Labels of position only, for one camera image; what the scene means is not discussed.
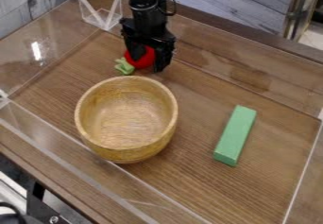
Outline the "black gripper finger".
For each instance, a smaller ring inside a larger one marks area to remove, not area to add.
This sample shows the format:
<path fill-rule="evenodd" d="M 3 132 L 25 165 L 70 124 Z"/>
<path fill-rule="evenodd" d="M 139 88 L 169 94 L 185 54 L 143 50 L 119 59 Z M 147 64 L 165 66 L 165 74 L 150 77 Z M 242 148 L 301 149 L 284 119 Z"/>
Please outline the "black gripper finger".
<path fill-rule="evenodd" d="M 147 53 L 145 42 L 142 37 L 126 37 L 127 51 L 134 60 L 141 60 Z"/>
<path fill-rule="evenodd" d="M 162 72 L 171 63 L 174 57 L 174 43 L 155 43 L 154 52 L 154 72 L 158 73 Z"/>

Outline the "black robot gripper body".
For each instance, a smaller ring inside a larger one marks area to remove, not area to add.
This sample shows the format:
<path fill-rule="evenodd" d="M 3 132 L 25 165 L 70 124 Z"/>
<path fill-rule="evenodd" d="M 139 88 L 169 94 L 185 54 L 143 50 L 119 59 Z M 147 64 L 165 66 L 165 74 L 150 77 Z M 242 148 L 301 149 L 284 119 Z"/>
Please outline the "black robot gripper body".
<path fill-rule="evenodd" d="M 133 17 L 123 17 L 122 35 L 127 48 L 147 45 L 174 48 L 175 36 L 167 28 L 169 13 L 161 7 L 131 7 Z"/>

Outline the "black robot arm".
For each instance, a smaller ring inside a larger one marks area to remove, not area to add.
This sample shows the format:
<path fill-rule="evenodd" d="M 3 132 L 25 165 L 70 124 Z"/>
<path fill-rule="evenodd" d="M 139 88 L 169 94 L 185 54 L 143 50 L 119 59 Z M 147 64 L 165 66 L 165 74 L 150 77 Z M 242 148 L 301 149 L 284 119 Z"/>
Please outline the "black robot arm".
<path fill-rule="evenodd" d="M 151 48 L 155 73 L 171 64 L 175 50 L 177 37 L 169 30 L 169 18 L 175 16 L 177 10 L 169 12 L 167 3 L 169 0 L 129 0 L 133 17 L 121 19 L 127 52 L 139 61 Z"/>

